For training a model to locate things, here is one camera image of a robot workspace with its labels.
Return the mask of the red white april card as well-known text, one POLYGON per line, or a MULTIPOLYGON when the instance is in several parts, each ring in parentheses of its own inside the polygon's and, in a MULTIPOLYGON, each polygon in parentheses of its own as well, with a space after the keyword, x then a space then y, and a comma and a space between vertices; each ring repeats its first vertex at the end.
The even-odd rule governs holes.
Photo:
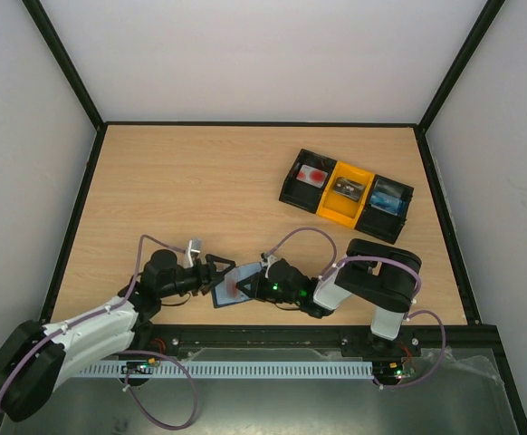
POLYGON ((225 280, 226 295, 231 299, 236 299, 238 291, 236 288, 236 280, 234 278, 227 278, 225 280))

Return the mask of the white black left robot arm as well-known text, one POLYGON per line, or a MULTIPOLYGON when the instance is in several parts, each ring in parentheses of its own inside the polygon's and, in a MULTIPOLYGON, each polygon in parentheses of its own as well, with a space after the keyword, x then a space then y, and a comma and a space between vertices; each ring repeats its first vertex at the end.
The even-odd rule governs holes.
POLYGON ((163 299, 206 294, 234 268, 213 255, 182 266, 174 251, 160 249, 137 262, 129 284, 107 303, 58 323, 19 324, 0 347, 0 412, 12 421, 34 415, 81 370, 144 342, 163 299))

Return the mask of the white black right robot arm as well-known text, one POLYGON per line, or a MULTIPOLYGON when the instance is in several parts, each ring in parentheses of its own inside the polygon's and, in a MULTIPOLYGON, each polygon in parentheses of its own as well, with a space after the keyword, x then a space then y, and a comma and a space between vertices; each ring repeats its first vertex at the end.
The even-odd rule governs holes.
POLYGON ((250 299, 295 305, 317 319, 357 296, 375 306, 369 346, 386 355, 400 344, 400 326, 422 285, 421 266, 421 258, 410 251, 355 238, 345 256, 319 277, 304 275, 283 258, 265 257, 261 270, 236 288, 250 299))

